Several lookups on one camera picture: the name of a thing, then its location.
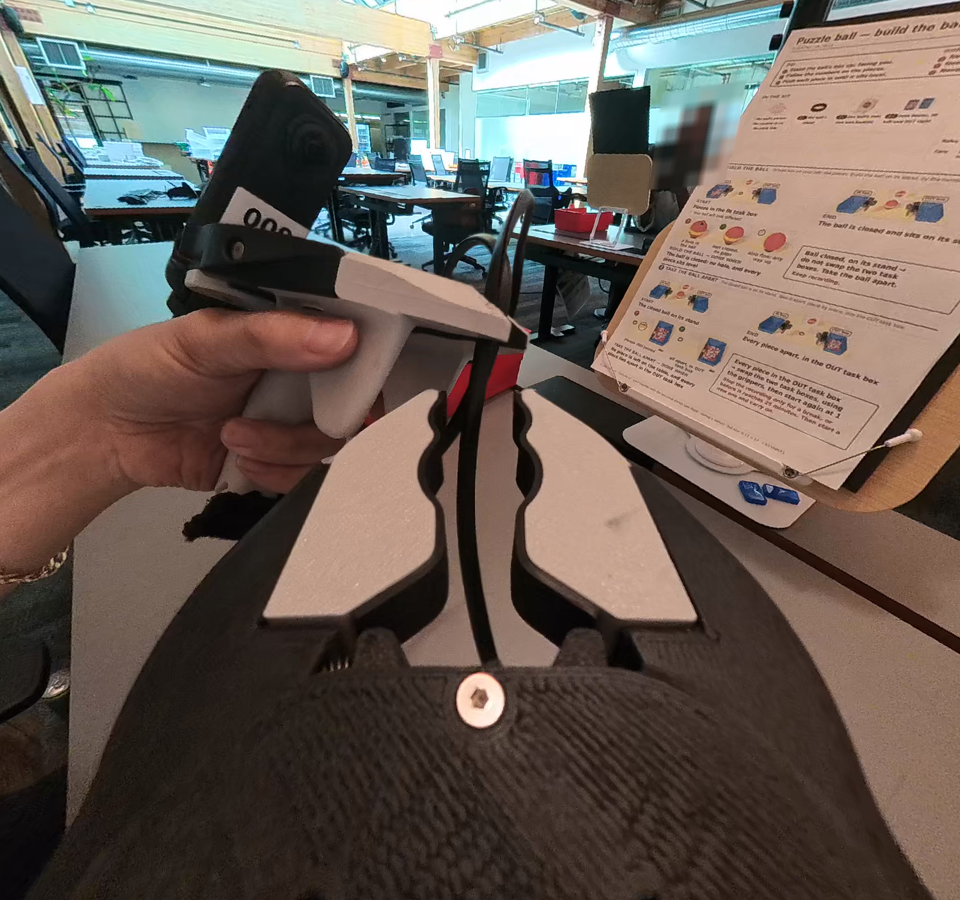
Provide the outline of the blue clip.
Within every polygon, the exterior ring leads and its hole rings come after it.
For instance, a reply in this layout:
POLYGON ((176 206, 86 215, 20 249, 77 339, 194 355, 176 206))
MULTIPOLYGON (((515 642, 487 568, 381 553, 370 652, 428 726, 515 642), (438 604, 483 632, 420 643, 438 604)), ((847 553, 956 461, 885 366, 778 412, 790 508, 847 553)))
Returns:
POLYGON ((740 479, 737 487, 743 501, 751 506, 765 507, 771 502, 790 507, 798 507, 801 504, 800 493, 777 483, 758 483, 750 479, 740 479))

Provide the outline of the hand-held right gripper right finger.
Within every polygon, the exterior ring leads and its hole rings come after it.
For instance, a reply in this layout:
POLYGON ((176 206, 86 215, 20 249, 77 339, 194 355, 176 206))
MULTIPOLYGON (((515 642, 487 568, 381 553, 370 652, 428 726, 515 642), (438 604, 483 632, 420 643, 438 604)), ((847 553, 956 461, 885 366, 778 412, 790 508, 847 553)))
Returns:
POLYGON ((513 398, 522 495, 511 601, 540 634, 687 630, 699 616, 642 494, 608 440, 533 390, 513 398))

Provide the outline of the instruction sheet board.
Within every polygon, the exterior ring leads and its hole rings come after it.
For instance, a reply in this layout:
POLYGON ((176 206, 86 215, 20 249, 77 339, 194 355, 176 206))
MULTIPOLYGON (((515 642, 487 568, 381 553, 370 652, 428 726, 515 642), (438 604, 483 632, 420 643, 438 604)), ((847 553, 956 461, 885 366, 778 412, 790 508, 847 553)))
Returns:
POLYGON ((593 370, 836 510, 958 449, 958 4, 792 32, 726 167, 653 246, 593 370))

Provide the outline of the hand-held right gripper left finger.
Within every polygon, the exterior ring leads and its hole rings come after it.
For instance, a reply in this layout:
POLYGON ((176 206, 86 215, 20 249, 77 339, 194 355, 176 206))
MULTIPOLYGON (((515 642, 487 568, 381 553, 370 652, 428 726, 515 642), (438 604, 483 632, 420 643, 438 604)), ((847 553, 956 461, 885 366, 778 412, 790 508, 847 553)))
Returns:
POLYGON ((447 538, 438 500, 447 394, 426 390, 367 426, 329 464, 263 611, 269 626, 321 624, 349 634, 432 580, 438 594, 394 615, 414 634, 447 600, 447 538))

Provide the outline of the red plastic bin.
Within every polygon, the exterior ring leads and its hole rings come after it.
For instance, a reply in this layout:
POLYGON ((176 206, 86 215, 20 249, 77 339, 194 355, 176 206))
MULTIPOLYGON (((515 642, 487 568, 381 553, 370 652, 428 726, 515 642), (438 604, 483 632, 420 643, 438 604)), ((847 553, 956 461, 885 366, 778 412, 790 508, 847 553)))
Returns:
MULTIPOLYGON (((486 381, 484 399, 489 401, 499 394, 512 389, 518 384, 524 354, 522 352, 506 352, 498 354, 494 366, 486 381)), ((451 419, 467 394, 473 371, 473 362, 469 361, 462 366, 452 387, 446 396, 447 419, 451 419)))
POLYGON ((554 211, 556 233, 577 239, 605 241, 614 219, 615 214, 609 210, 566 207, 554 211))

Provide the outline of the white stand base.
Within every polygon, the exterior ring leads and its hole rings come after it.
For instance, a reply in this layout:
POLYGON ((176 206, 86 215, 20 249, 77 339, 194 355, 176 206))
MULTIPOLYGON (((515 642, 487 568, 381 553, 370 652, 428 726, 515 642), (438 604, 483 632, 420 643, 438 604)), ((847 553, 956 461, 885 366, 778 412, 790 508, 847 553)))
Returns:
POLYGON ((751 464, 719 450, 665 419, 651 417, 623 429, 625 444, 678 475, 689 486, 696 486, 727 511, 742 514, 751 522, 775 530, 793 526, 815 502, 772 474, 755 469, 751 464), (738 491, 740 480, 759 484, 778 484, 796 490, 800 505, 769 502, 754 506, 745 502, 738 491))

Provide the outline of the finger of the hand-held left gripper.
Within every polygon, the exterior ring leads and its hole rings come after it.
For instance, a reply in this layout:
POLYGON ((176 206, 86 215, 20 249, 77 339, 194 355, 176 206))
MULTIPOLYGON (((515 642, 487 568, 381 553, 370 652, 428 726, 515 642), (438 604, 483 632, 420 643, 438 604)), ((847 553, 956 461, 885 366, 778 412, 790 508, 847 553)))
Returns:
POLYGON ((416 323, 361 323, 352 356, 309 379, 313 419, 334 439, 362 427, 383 398, 390 413, 427 390, 449 392, 474 351, 470 335, 416 323))
POLYGON ((524 349, 529 342, 527 332, 473 286, 388 259, 343 253, 333 290, 337 299, 365 314, 496 341, 509 349, 524 349))

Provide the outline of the person's left hand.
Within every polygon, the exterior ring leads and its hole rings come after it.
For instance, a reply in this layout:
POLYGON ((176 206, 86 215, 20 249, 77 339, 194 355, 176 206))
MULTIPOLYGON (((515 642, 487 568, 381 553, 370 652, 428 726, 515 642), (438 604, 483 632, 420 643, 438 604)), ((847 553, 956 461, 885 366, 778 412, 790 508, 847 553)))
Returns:
POLYGON ((256 488, 290 491, 340 442, 308 422, 243 418, 270 370, 345 364, 350 320, 209 308, 128 332, 66 364, 70 411, 93 422, 128 488, 210 491, 227 454, 256 488))

